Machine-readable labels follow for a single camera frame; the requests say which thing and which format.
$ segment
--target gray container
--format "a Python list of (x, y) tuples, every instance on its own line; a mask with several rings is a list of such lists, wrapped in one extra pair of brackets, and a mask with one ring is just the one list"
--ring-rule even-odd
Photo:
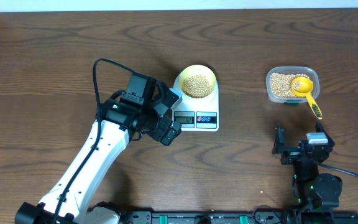
[(287, 97), (279, 97), (274, 95), (272, 92), (272, 87), (270, 86), (270, 76), (273, 73), (280, 73), (284, 75), (296, 75), (296, 74), (305, 74), (310, 77), (310, 80), (313, 82), (313, 90), (311, 91), (311, 95), (314, 99), (320, 94), (320, 83), (318, 81), (317, 73), (308, 67), (298, 67), (298, 66), (282, 66), (275, 67), (268, 72), (266, 76), (266, 89), (268, 98), (271, 102), (274, 103), (305, 103), (308, 100), (306, 98), (287, 98)]

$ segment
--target yellow spoon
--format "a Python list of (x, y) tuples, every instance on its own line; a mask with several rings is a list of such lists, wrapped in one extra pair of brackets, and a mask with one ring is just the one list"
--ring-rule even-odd
[[(299, 89), (295, 90), (294, 85), (298, 85)], [(317, 103), (311, 96), (312, 89), (313, 89), (313, 82), (308, 78), (298, 77), (292, 80), (291, 82), (291, 90), (293, 94), (295, 94), (295, 96), (306, 97), (314, 115), (316, 115), (318, 119), (322, 119), (323, 114), (320, 108), (318, 107)]]

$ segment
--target wooden table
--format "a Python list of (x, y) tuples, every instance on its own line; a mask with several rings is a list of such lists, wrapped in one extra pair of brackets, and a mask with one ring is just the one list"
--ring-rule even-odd
[[(276, 66), (315, 69), (323, 126), (336, 146), (327, 164), (358, 173), (358, 9), (0, 13), (0, 223), (36, 204), (65, 172), (94, 121), (91, 69), (113, 59), (172, 86), (187, 66), (211, 67), (220, 88), (220, 129), (182, 133), (163, 147), (132, 142), (92, 205), (154, 210), (288, 208), (292, 166), (271, 155), (275, 125), (297, 144), (314, 131), (308, 105), (272, 103)], [(98, 68), (104, 101), (130, 73)], [(358, 179), (344, 182), (341, 209), (358, 211)]]

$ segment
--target white digital scale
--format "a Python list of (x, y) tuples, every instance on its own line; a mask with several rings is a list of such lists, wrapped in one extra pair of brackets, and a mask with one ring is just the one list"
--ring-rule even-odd
[[(181, 86), (193, 75), (204, 75), (211, 84), (211, 93), (204, 98), (186, 95)], [(173, 84), (182, 102), (172, 111), (172, 120), (181, 123), (182, 131), (217, 131), (219, 129), (219, 87), (215, 74), (203, 65), (192, 65), (182, 71)]]

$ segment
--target white wall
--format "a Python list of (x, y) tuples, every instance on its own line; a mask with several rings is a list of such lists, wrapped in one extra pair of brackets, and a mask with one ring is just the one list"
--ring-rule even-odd
[(0, 12), (358, 7), (358, 0), (0, 0)]

